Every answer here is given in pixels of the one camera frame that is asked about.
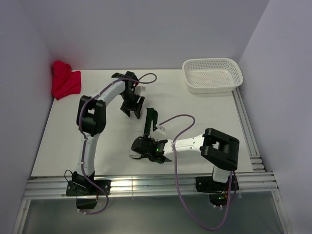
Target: white wall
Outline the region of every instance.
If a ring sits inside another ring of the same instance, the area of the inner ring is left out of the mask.
[[[181,68],[241,57],[269,0],[20,0],[74,69]]]
[[[312,1],[270,0],[240,62],[244,103],[295,233],[312,231]]]
[[[0,1],[0,233],[11,233],[50,111],[52,57],[17,0]]]

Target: black bracket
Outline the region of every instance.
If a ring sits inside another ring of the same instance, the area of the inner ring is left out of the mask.
[[[101,189],[106,192],[107,195],[110,193],[111,189],[111,181],[108,179],[99,179],[93,181],[96,185],[98,185]],[[72,180],[68,182],[67,189],[66,189],[66,196],[96,196],[96,195],[105,195],[101,191],[98,191],[94,186],[92,189],[86,193],[83,191],[83,187],[80,185],[75,184]]]
[[[227,191],[228,182],[220,183],[215,182],[212,176],[199,176],[196,177],[196,190],[199,193],[220,193],[223,191]],[[231,191],[235,191],[235,180],[232,180]]]
[[[200,155],[216,167],[226,170],[237,170],[239,140],[213,128],[207,128],[203,134],[204,143]]]
[[[133,111],[136,117],[139,119],[141,116],[141,109],[142,109],[145,97],[135,94],[135,89],[136,89],[136,86],[138,85],[137,76],[133,72],[127,71],[126,74],[115,73],[112,75],[112,78],[130,79],[130,80],[124,81],[125,90],[120,94],[123,99],[123,103],[120,109],[128,117],[130,117],[131,111]]]
[[[79,116],[83,105],[91,97],[83,95],[79,101],[79,108],[77,114],[77,125],[79,126]],[[82,130],[89,133],[92,137],[95,134],[103,132],[106,126],[106,104],[102,100],[92,100],[87,105],[82,113],[81,118]]]
[[[99,179],[94,180],[94,175],[90,175],[88,178],[93,183],[98,185],[106,195],[109,195],[111,189],[111,181],[108,179]],[[101,196],[105,195],[102,191],[98,190],[94,187],[86,178],[82,175],[77,174],[74,172],[72,175],[72,180],[67,183],[66,189],[66,196]],[[77,198],[76,199],[76,207],[79,210],[86,210],[86,209],[94,209],[97,205],[97,199],[89,199],[89,198]]]
[[[154,108],[146,108],[146,120],[144,125],[144,138],[148,138],[151,132],[157,129],[157,119],[158,119],[158,112]]]
[[[141,158],[148,158],[151,162],[164,163],[170,162],[164,156],[164,147],[167,140],[155,141],[152,138],[139,136],[134,140],[131,150],[141,154]]]

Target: glass panel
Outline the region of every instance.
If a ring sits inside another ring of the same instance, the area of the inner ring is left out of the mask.
[[[196,216],[206,225],[217,226],[224,211],[213,209],[207,194],[184,196]],[[100,199],[96,208],[104,204]],[[77,213],[73,199],[33,200],[24,234],[206,234],[192,221],[177,196],[110,198],[104,212]],[[230,206],[218,234],[280,234],[281,225],[271,193],[242,194]]]

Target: white basket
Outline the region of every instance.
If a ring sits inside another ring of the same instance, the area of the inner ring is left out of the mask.
[[[231,92],[243,82],[237,63],[229,58],[190,59],[183,63],[183,73],[194,94]]]

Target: red cloth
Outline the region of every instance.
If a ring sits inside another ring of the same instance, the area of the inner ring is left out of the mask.
[[[70,94],[80,94],[80,71],[72,72],[71,66],[61,61],[55,61],[52,67],[52,94],[56,100],[60,100]]]

